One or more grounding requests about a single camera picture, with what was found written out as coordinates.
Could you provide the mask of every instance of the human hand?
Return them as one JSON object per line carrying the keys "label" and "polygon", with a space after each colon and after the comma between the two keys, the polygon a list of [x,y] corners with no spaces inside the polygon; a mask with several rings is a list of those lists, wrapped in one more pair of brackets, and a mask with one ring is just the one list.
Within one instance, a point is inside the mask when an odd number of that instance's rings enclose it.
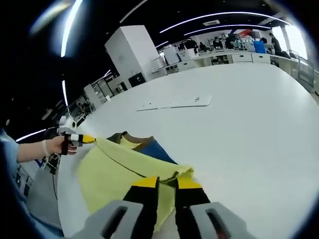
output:
{"label": "human hand", "polygon": [[[46,149],[48,150],[49,154],[53,153],[62,153],[62,143],[64,142],[64,136],[57,136],[53,139],[48,139],[46,141]],[[68,146],[68,154],[75,154],[76,153],[76,146],[72,146],[69,144]]]}

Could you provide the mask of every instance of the blue container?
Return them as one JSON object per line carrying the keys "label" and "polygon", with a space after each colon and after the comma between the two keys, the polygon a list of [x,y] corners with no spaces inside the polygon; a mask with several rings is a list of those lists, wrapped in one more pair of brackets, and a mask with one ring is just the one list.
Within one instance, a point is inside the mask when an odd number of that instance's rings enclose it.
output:
{"label": "blue container", "polygon": [[256,53],[266,53],[265,45],[262,41],[254,41]]}

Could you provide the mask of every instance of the light blue sleeve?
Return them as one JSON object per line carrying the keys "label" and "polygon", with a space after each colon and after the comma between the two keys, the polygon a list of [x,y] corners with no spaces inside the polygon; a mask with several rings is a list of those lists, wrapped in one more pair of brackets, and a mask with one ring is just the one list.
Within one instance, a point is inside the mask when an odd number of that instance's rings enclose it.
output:
{"label": "light blue sleeve", "polygon": [[18,158],[19,144],[8,136],[2,128],[0,129],[0,142],[4,151],[7,170],[10,175],[13,175],[16,173],[16,160]]}

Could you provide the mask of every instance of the yellow cloth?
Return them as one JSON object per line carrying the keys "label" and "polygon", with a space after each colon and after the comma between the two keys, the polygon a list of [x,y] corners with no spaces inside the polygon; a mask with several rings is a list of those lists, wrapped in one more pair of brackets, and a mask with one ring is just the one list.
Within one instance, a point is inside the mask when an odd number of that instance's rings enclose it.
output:
{"label": "yellow cloth", "polygon": [[120,139],[120,145],[129,148],[129,149],[133,149],[136,148],[137,146],[139,146],[141,143],[132,143],[130,141],[128,141],[123,135],[121,136]]}
{"label": "yellow cloth", "polygon": [[[181,175],[193,177],[190,166],[167,163],[99,138],[78,168],[81,191],[90,213],[113,200],[122,200],[131,184],[142,178],[135,172],[145,177],[159,176],[162,182]],[[160,183],[155,231],[160,229],[173,208],[174,188]]]}

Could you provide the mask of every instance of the white table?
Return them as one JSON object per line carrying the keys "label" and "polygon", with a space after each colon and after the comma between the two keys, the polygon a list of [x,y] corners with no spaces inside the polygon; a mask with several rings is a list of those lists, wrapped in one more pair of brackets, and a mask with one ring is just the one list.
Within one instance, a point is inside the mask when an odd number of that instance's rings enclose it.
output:
{"label": "white table", "polygon": [[[166,96],[211,94],[208,107],[137,112]],[[153,135],[195,177],[212,202],[221,202],[259,239],[292,236],[319,189],[319,108],[291,76],[269,64],[237,63],[171,74],[104,103],[79,127],[108,137],[127,130]],[[89,213],[76,177],[88,151],[63,156],[58,176],[59,215],[65,235]],[[178,238],[174,217],[154,238]]]}

